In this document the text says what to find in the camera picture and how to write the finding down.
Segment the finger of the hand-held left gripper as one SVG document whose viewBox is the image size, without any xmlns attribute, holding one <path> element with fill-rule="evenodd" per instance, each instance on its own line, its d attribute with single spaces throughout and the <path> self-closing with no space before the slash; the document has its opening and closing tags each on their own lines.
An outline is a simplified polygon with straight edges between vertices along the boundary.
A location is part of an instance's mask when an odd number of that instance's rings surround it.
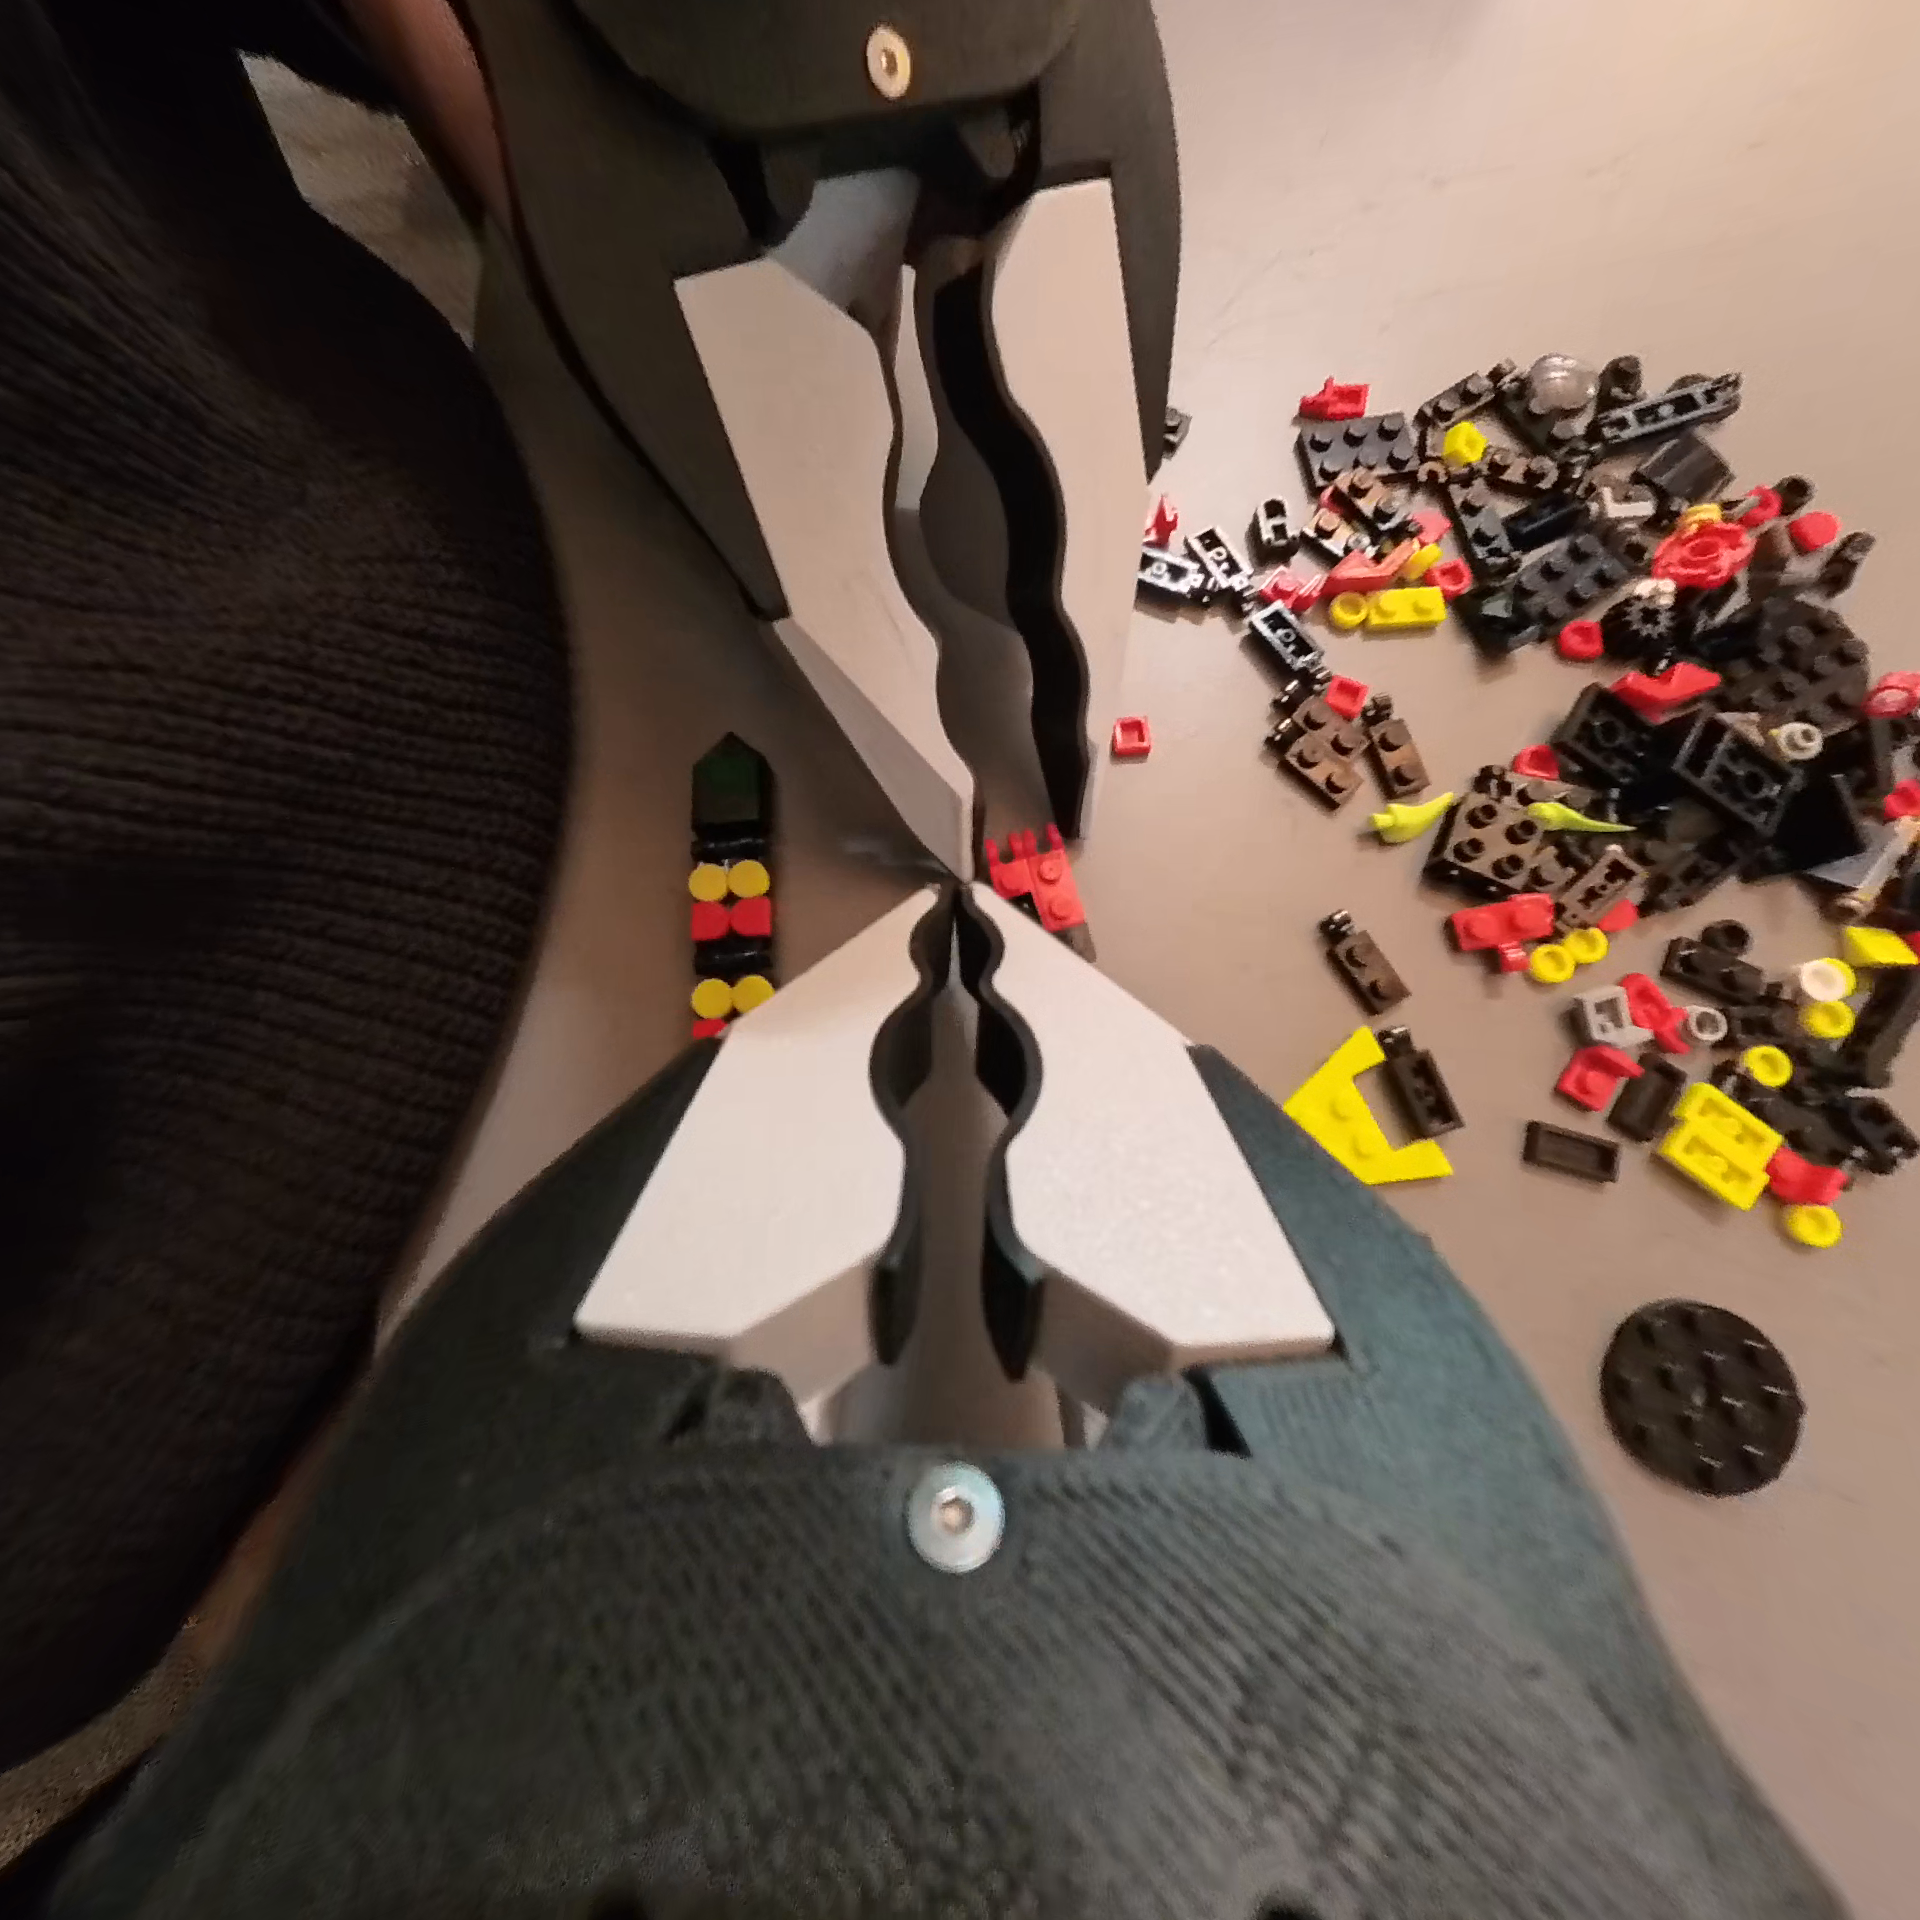
<svg viewBox="0 0 1920 1920">
<path fill-rule="evenodd" d="M 919 195 L 898 166 L 822 180 L 778 245 L 683 277 L 675 302 L 775 567 L 773 633 L 923 852 L 969 879 L 974 777 L 892 541 L 887 329 Z"/>
<path fill-rule="evenodd" d="M 983 826 L 1088 835 L 1133 625 L 1146 479 L 1111 180 L 1043 186 L 928 247 L 930 407 L 905 544 L 940 720 Z"/>
</svg>

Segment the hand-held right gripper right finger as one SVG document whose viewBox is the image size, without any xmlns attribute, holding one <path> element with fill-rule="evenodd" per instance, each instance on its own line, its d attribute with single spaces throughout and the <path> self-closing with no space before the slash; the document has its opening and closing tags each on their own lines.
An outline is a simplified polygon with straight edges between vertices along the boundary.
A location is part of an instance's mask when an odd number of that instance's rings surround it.
<svg viewBox="0 0 1920 1920">
<path fill-rule="evenodd" d="M 1109 1417 L 1141 1380 L 1331 1354 L 1195 1045 L 980 885 L 958 893 L 958 963 L 1000 1117 L 980 1237 L 1000 1374 Z"/>
</svg>

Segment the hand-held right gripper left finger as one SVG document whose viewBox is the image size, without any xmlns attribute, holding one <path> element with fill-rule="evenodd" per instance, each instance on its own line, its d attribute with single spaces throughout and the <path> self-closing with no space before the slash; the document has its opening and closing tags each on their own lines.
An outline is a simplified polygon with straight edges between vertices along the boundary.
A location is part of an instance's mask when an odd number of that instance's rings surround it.
<svg viewBox="0 0 1920 1920">
<path fill-rule="evenodd" d="M 860 1435 L 923 1308 L 953 884 L 919 890 L 704 1046 L 574 1335 L 777 1380 L 815 1442 Z"/>
</svg>

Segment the black lego clip plate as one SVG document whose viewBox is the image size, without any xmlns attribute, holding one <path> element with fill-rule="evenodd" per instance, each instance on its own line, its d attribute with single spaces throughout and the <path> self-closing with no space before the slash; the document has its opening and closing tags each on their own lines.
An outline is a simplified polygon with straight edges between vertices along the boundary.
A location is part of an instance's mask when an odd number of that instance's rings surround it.
<svg viewBox="0 0 1920 1920">
<path fill-rule="evenodd" d="M 1322 943 L 1331 973 L 1368 1013 L 1388 1015 L 1408 998 L 1408 983 L 1399 968 L 1380 952 L 1370 933 L 1355 926 L 1345 909 L 1327 914 L 1316 935 Z"/>
<path fill-rule="evenodd" d="M 1402 1024 L 1374 1032 L 1380 1050 L 1380 1078 L 1408 1133 L 1423 1141 L 1455 1134 L 1463 1122 L 1438 1065 Z"/>
</svg>

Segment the red and black lego assembly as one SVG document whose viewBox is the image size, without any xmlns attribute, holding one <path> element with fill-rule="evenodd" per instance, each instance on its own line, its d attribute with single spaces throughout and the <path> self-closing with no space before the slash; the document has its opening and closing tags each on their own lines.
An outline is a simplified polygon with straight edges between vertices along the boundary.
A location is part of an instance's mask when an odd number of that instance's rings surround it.
<svg viewBox="0 0 1920 1920">
<path fill-rule="evenodd" d="M 1003 840 L 986 835 L 983 859 L 992 893 L 1047 935 L 1096 962 L 1087 907 L 1058 825 L 1015 830 Z"/>
</svg>

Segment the yellow wedge lego plate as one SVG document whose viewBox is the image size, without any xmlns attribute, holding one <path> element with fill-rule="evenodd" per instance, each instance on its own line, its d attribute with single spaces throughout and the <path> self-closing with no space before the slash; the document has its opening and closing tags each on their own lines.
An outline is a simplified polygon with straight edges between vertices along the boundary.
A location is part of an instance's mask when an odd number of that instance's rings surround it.
<svg viewBox="0 0 1920 1920">
<path fill-rule="evenodd" d="M 1282 1104 L 1282 1115 L 1364 1188 L 1453 1177 L 1453 1164 L 1431 1140 L 1392 1143 L 1358 1078 L 1383 1067 L 1383 1046 L 1368 1027 L 1353 1029 Z"/>
</svg>

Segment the striped black yellow red lego assembly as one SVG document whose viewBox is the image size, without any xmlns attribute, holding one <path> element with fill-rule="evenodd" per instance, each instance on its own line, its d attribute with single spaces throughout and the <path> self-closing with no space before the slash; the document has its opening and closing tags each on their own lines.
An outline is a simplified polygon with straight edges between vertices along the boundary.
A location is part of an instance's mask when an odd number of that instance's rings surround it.
<svg viewBox="0 0 1920 1920">
<path fill-rule="evenodd" d="M 777 776 L 725 732 L 691 768 L 685 876 L 689 1036 L 716 1040 L 778 991 Z"/>
</svg>

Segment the small black round lego plate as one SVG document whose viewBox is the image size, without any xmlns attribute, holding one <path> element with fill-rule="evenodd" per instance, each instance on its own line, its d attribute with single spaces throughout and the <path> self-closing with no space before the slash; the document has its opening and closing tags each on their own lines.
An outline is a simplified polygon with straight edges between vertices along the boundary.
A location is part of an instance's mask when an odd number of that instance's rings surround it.
<svg viewBox="0 0 1920 1920">
<path fill-rule="evenodd" d="M 1785 1354 L 1747 1319 L 1696 1300 L 1626 1317 L 1597 1391 L 1616 1444 L 1700 1499 L 1762 1492 L 1802 1438 L 1806 1401 Z"/>
</svg>

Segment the pile of loose lego pieces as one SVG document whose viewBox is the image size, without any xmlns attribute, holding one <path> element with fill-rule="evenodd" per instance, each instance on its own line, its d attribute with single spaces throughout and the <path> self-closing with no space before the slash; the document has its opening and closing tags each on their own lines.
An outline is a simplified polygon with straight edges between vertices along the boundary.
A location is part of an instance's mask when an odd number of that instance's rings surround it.
<svg viewBox="0 0 1920 1920">
<path fill-rule="evenodd" d="M 1875 539 L 1802 476 L 1735 485 L 1711 431 L 1737 373 L 1651 391 L 1619 356 L 1591 367 L 1589 409 L 1548 418 L 1527 369 L 1500 360 L 1409 413 L 1324 379 L 1296 411 L 1307 515 L 1267 497 L 1232 539 L 1157 497 L 1136 590 L 1232 614 L 1278 674 L 1274 768 L 1324 811 L 1374 786 L 1368 835 L 1426 853 L 1459 903 L 1450 946 L 1569 994 L 1562 1105 L 1831 1251 L 1846 1192 L 1914 1164 L 1889 1104 L 1914 1038 L 1914 672 L 1879 672 L 1864 640 L 1853 726 L 1762 730 L 1711 703 L 1704 648 L 1782 593 L 1846 617 Z M 1689 522 L 1756 533 L 1728 587 L 1647 576 Z M 1446 628 L 1488 668 L 1543 649 L 1588 674 L 1543 742 L 1457 791 L 1392 696 L 1327 659 L 1333 635 Z"/>
</svg>

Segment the large black round lego plate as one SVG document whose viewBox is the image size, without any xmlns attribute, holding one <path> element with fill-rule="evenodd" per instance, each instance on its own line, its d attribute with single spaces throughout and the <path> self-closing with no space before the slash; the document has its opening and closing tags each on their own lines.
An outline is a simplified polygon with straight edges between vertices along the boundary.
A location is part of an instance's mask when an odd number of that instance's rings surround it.
<svg viewBox="0 0 1920 1920">
<path fill-rule="evenodd" d="M 1868 694 L 1865 642 L 1812 598 L 1770 598 L 1715 631 L 1704 651 L 1719 677 L 1711 703 L 1756 716 L 1762 730 L 1809 723 L 1821 734 L 1841 732 Z"/>
</svg>

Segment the person's dark knit sweater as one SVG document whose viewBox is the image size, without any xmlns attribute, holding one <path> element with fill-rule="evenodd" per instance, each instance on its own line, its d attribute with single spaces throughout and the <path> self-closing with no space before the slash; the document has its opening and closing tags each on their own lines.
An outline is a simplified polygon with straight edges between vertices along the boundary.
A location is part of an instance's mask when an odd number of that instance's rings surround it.
<svg viewBox="0 0 1920 1920">
<path fill-rule="evenodd" d="M 541 515 L 246 76 L 328 5 L 3 5 L 3 1767 L 164 1657 L 365 1345 L 538 933 Z"/>
</svg>

